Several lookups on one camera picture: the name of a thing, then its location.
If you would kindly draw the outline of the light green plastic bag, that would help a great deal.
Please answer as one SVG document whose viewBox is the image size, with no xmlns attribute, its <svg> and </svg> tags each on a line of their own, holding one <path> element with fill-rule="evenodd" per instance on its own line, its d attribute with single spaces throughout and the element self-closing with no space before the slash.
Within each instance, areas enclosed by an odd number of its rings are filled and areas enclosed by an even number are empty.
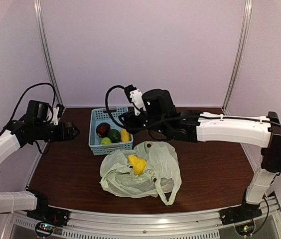
<svg viewBox="0 0 281 239">
<path fill-rule="evenodd" d="M 160 197 L 171 206 L 182 179 L 175 148 L 162 141 L 145 141 L 132 150 L 109 153 L 100 166 L 101 187 L 117 197 Z"/>
</svg>

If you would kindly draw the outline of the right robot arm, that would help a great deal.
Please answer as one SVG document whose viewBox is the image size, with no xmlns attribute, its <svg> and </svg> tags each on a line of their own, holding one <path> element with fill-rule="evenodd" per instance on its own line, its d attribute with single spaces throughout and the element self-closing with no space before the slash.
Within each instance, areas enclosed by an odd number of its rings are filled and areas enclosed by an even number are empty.
<svg viewBox="0 0 281 239">
<path fill-rule="evenodd" d="M 256 211 L 266 190 L 281 172 L 281 126 L 277 113 L 251 118 L 201 111 L 179 113 L 167 90 L 154 89 L 142 93 L 129 85 L 124 87 L 124 93 L 134 107 L 134 111 L 120 117 L 123 128 L 129 133 L 152 130 L 169 140 L 192 143 L 224 141 L 260 147 L 262 159 L 236 214 L 241 220 L 246 220 Z"/>
</svg>

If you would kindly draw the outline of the yellow fruit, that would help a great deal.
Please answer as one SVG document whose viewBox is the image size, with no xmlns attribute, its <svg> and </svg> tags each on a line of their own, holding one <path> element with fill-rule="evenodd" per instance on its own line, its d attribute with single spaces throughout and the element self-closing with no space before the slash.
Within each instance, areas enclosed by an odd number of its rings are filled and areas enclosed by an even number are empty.
<svg viewBox="0 0 281 239">
<path fill-rule="evenodd" d="M 135 155 L 129 155 L 128 161 L 132 165 L 134 170 L 134 175 L 141 175 L 146 168 L 146 161 Z"/>
<path fill-rule="evenodd" d="M 129 142 L 131 140 L 130 134 L 127 132 L 126 129 L 121 129 L 121 142 Z"/>
</svg>

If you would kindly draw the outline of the left circuit board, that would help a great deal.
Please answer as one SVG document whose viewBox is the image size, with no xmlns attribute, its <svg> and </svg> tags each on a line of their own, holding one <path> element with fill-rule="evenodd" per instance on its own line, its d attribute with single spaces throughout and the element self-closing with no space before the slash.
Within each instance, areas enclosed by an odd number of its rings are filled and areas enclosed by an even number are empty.
<svg viewBox="0 0 281 239">
<path fill-rule="evenodd" d="M 34 231 L 39 237 L 49 237 L 54 233 L 55 226 L 45 222 L 38 222 L 35 225 Z"/>
</svg>

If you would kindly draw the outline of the right aluminium frame post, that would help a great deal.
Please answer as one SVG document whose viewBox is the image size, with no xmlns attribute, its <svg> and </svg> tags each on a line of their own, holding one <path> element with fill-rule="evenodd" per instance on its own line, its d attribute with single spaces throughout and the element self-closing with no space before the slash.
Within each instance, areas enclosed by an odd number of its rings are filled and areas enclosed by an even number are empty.
<svg viewBox="0 0 281 239">
<path fill-rule="evenodd" d="M 244 53 L 248 35 L 249 35 L 251 18 L 252 18 L 252 10 L 253 10 L 253 1 L 245 0 L 243 19 L 242 19 L 240 37 L 239 37 L 239 41 L 238 41 L 237 52 L 236 52 L 236 56 L 235 56 L 235 60 L 234 60 L 234 64 L 233 64 L 233 69 L 231 72 L 229 85 L 228 85 L 227 92 L 225 95 L 225 99 L 222 104 L 222 111 L 226 114 L 228 114 L 228 112 L 229 112 L 229 110 L 228 110 L 229 103 L 230 103 L 231 97 L 233 95 L 235 84 L 238 79 L 238 74 L 239 74 L 239 70 L 241 67 L 242 59 L 243 59 L 243 53 Z"/>
</svg>

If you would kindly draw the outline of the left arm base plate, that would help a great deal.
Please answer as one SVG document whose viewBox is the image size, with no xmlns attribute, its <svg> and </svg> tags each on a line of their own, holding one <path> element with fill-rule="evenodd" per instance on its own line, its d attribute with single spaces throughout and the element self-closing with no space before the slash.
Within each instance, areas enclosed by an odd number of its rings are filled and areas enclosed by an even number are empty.
<svg viewBox="0 0 281 239">
<path fill-rule="evenodd" d="M 49 208 L 47 213 L 39 212 L 38 210 L 26 211 L 26 216 L 50 223 L 57 227 L 67 226 L 70 212 L 65 209 Z"/>
</svg>

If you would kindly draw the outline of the light green fruit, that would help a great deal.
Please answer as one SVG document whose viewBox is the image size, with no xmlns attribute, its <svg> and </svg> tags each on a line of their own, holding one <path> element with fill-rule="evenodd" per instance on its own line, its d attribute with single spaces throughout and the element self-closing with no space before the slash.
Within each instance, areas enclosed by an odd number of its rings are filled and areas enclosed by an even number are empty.
<svg viewBox="0 0 281 239">
<path fill-rule="evenodd" d="M 108 138 L 108 137 L 104 137 L 100 141 L 101 145 L 106 145 L 106 144 L 111 144 L 111 143 L 112 143 L 112 140 L 110 138 Z"/>
</svg>

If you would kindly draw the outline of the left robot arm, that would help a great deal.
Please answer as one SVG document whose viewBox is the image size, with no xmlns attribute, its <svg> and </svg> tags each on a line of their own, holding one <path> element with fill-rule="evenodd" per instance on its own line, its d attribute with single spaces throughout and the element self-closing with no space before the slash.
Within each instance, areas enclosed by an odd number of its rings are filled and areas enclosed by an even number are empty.
<svg viewBox="0 0 281 239">
<path fill-rule="evenodd" d="M 27 144 L 38 144 L 74 140 L 80 130 L 72 122 L 60 122 L 64 107 L 31 100 L 25 115 L 19 120 L 10 120 L 0 133 L 0 165 L 13 153 Z M 48 221 L 53 211 L 48 198 L 36 190 L 0 192 L 0 214 L 29 211 L 34 217 Z"/>
</svg>

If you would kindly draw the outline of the aluminium frame post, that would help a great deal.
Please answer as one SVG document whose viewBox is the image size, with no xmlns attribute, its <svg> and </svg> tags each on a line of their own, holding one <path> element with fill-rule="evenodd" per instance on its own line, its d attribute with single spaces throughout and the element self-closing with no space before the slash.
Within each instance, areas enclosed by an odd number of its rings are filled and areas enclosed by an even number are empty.
<svg viewBox="0 0 281 239">
<path fill-rule="evenodd" d="M 46 31 L 45 31 L 43 12 L 42 12 L 42 4 L 41 4 L 40 0 L 34 0 L 33 4 L 34 4 L 34 13 L 35 13 L 35 17 L 36 17 L 36 22 L 37 22 L 37 26 L 38 26 L 40 43 L 41 43 L 42 52 L 43 52 L 43 59 L 44 59 L 45 65 L 46 65 L 49 81 L 56 90 L 56 101 L 62 105 L 63 100 L 62 100 L 61 93 L 60 93 L 60 90 L 59 90 L 59 87 L 58 87 L 58 84 L 56 81 L 55 72 L 54 72 L 52 59 L 51 59 L 51 54 L 50 54 L 49 47 L 48 47 L 47 35 L 46 35 Z"/>
<path fill-rule="evenodd" d="M 231 72 L 229 85 L 228 85 L 227 92 L 225 95 L 225 99 L 222 104 L 222 111 L 226 114 L 228 114 L 228 112 L 229 112 L 229 110 L 228 110 L 229 103 L 230 103 L 231 97 L 233 95 L 235 84 L 238 79 L 238 74 L 239 74 L 239 70 L 241 67 L 242 59 L 243 59 L 243 53 L 244 53 L 248 35 L 249 35 L 251 18 L 252 18 L 252 10 L 253 10 L 253 1 L 245 0 L 243 19 L 242 19 L 240 37 L 239 37 L 239 41 L 238 41 L 237 52 L 236 52 L 236 56 L 235 56 L 235 60 L 234 60 L 234 64 L 233 64 L 233 69 Z"/>
</svg>

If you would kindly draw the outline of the left aluminium frame post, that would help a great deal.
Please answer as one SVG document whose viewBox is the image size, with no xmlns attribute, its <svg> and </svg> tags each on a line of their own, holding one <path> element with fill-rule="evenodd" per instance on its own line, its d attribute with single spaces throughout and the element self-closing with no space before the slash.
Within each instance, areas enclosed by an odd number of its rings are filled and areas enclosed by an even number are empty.
<svg viewBox="0 0 281 239">
<path fill-rule="evenodd" d="M 38 26 L 40 43 L 41 43 L 42 52 L 43 52 L 43 59 L 44 59 L 45 65 L 46 65 L 49 81 L 56 90 L 56 101 L 62 105 L 63 100 L 62 100 L 61 93 L 60 93 L 60 90 L 59 90 L 59 87 L 58 87 L 58 84 L 56 81 L 55 72 L 54 72 L 52 59 L 51 59 L 51 54 L 50 54 L 49 47 L 48 47 L 47 35 L 46 35 L 46 31 L 45 31 L 43 12 L 42 12 L 42 4 L 41 4 L 40 0 L 34 0 L 33 4 L 34 4 L 34 13 L 35 13 L 35 17 L 36 17 L 36 22 L 37 22 L 37 26 Z"/>
</svg>

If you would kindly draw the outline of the dark red fruit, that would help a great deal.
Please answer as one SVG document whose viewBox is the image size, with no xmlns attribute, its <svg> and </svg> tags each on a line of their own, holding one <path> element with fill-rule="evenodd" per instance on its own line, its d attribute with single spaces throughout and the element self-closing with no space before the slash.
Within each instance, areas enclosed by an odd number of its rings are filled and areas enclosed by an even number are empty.
<svg viewBox="0 0 281 239">
<path fill-rule="evenodd" d="M 98 135 L 98 137 L 104 138 L 108 135 L 110 129 L 111 129 L 110 124 L 106 122 L 100 123 L 96 127 L 96 134 Z"/>
</svg>

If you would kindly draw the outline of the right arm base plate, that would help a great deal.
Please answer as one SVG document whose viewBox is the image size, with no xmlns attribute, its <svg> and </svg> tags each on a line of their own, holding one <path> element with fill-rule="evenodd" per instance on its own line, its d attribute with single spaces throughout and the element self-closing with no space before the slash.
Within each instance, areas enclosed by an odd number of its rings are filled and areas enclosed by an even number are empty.
<svg viewBox="0 0 281 239">
<path fill-rule="evenodd" d="M 248 221 L 262 215 L 262 210 L 259 207 L 236 206 L 229 207 L 219 211 L 222 225 L 236 224 L 243 221 Z"/>
</svg>

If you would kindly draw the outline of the right circuit board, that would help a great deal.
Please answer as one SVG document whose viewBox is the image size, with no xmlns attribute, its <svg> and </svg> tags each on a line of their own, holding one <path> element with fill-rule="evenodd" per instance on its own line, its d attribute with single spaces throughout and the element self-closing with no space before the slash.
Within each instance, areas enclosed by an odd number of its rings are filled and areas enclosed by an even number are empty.
<svg viewBox="0 0 281 239">
<path fill-rule="evenodd" d="M 244 224 L 235 225 L 235 231 L 242 237 L 248 237 L 253 234 L 255 230 L 255 223 L 249 222 Z"/>
</svg>

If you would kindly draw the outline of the dark green avocado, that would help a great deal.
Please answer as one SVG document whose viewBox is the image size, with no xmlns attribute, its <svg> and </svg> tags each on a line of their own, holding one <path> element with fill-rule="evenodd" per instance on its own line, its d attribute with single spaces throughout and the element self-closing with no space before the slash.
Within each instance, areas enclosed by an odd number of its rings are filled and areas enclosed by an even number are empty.
<svg viewBox="0 0 281 239">
<path fill-rule="evenodd" d="M 118 143 L 121 140 L 121 133 L 117 129 L 110 129 L 107 137 L 112 140 L 112 143 Z"/>
</svg>

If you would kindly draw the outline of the light blue perforated basket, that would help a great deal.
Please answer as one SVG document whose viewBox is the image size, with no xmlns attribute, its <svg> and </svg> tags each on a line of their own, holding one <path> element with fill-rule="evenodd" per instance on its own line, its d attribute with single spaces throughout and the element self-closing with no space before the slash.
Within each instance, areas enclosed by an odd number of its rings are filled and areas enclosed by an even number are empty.
<svg viewBox="0 0 281 239">
<path fill-rule="evenodd" d="M 94 156 L 106 155 L 117 149 L 132 149 L 132 135 L 123 133 L 123 129 L 116 125 L 109 116 L 111 114 L 118 121 L 119 116 L 127 111 L 127 107 L 114 107 L 109 111 L 99 108 L 91 111 L 89 147 Z"/>
</svg>

